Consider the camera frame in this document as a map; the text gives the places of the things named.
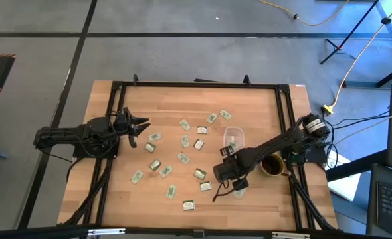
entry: clear plastic cup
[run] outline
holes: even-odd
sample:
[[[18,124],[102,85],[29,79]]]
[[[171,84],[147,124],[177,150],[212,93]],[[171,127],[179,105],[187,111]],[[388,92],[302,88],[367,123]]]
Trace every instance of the clear plastic cup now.
[[[245,147],[243,130],[239,127],[227,127],[224,131],[223,145],[231,146],[234,152],[243,149]]]

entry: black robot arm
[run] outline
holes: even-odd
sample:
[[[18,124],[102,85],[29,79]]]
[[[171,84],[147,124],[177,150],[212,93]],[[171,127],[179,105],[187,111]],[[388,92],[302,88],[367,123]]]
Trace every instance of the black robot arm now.
[[[248,147],[237,152],[233,152],[230,146],[222,148],[220,153],[225,158],[223,163],[213,167],[215,178],[218,182],[237,180],[254,170],[263,158],[285,148],[290,148],[297,155],[303,155],[311,146],[321,144],[329,133],[329,129],[318,116],[309,114],[300,118],[294,127],[282,135],[257,147]]]
[[[324,145],[324,140],[328,137],[329,133],[329,129],[318,116],[309,114],[300,118],[294,127],[290,128],[282,135],[279,135],[258,147],[244,148],[237,152],[233,152],[232,147],[222,148],[220,150],[221,155],[226,157],[223,159],[223,163],[213,167],[216,180],[221,182],[213,201],[215,201],[217,196],[224,196],[234,190],[241,190],[248,187],[247,175],[254,170],[256,165],[266,156],[283,149],[289,149],[295,155],[305,155],[309,152],[311,147]],[[295,174],[292,173],[290,177],[292,186],[301,196],[320,227],[323,230],[334,230],[310,200],[310,197],[301,187]],[[219,193],[221,185],[227,180],[235,180],[232,182],[233,188],[227,193]]]
[[[134,117],[124,108],[117,113],[114,123],[108,117],[98,117],[75,128],[43,127],[37,131],[33,144],[40,150],[70,144],[75,146],[74,157],[113,157],[116,154],[111,151],[123,135],[128,135],[131,147],[137,147],[134,137],[149,127],[147,121],[147,118]]]

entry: brown mug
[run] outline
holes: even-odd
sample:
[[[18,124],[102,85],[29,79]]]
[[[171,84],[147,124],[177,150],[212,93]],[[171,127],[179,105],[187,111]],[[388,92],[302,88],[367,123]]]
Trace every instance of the brown mug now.
[[[265,175],[268,176],[287,176],[289,177],[291,172],[286,169],[283,159],[281,156],[273,153],[262,159],[260,168]]]

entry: concrete floor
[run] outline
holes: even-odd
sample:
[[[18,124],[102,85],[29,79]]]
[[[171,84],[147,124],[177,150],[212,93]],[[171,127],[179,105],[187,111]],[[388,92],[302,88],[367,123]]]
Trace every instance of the concrete floor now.
[[[392,8],[392,0],[381,2],[387,11]],[[318,22],[342,3],[280,4],[304,20]],[[90,0],[0,0],[0,31],[81,31],[89,5]],[[258,0],[105,0],[96,7],[90,32],[348,33],[369,6],[350,3],[329,23],[307,27]],[[357,32],[374,33],[380,19],[374,9]],[[342,39],[333,41],[339,44]],[[76,43],[77,39],[0,39],[0,54],[18,54],[0,94],[0,149],[11,154],[10,159],[0,160],[0,230],[15,227],[39,154],[33,149],[33,137],[38,128],[50,123]],[[367,39],[350,40],[344,50],[357,55],[366,43]],[[344,55],[335,55],[319,65],[331,50],[323,39],[87,39],[61,127],[82,123],[93,80],[131,80],[134,73],[143,81],[241,82],[248,74],[252,82],[305,84],[312,110],[318,113],[321,105],[333,101],[352,63]],[[380,80],[391,71],[392,41],[375,40],[349,79]],[[388,105],[388,90],[344,89],[336,113],[328,119],[336,123],[372,116]],[[366,125],[342,129],[336,139]],[[354,160],[385,149],[386,143],[384,123],[342,142],[338,151]],[[72,149],[57,147],[53,152],[70,157]],[[55,225],[67,168],[67,162],[50,160],[30,226]]]

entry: wooden tabletop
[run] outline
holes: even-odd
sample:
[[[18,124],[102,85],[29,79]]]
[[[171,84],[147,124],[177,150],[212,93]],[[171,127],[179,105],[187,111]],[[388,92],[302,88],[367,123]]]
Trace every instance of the wooden tabletop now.
[[[112,81],[97,80],[88,102],[84,122],[103,116]],[[304,86],[290,85],[295,117],[310,113]],[[140,228],[205,228],[235,230],[295,230],[289,182],[286,177],[265,177],[259,169],[248,176],[249,188],[241,199],[233,194],[212,198],[219,186],[212,168],[222,162],[219,153],[223,147],[226,127],[239,127],[245,134],[245,147],[255,147],[280,134],[278,110],[274,90],[230,88],[171,88],[127,87],[124,106],[137,117],[150,118],[151,126],[137,139],[132,149],[128,139],[120,142],[118,157],[114,160],[110,177],[103,226]],[[225,109],[232,118],[227,121],[219,115]],[[215,112],[218,118],[212,125],[208,116]],[[191,129],[184,131],[179,122],[186,119]],[[197,126],[208,127],[208,134],[197,134]],[[148,136],[161,133],[153,153],[144,150]],[[196,139],[205,141],[202,150],[182,148],[180,136],[188,135],[190,144]],[[184,152],[190,157],[185,165],[177,155]],[[162,162],[160,169],[171,165],[173,172],[162,178],[160,169],[153,172],[149,164],[155,159]],[[72,171],[58,222],[72,216],[88,194],[95,159],[84,159]],[[207,173],[205,180],[212,182],[212,190],[201,192],[200,179],[193,176],[196,168]],[[134,185],[130,179],[137,171],[144,172]],[[332,200],[323,170],[316,164],[306,163],[306,178],[310,197],[326,220],[337,227]],[[165,194],[170,184],[177,185],[174,198]],[[183,201],[194,200],[195,210],[183,211]],[[95,221],[95,200],[91,222]],[[302,223],[306,227],[304,204],[300,200]]]

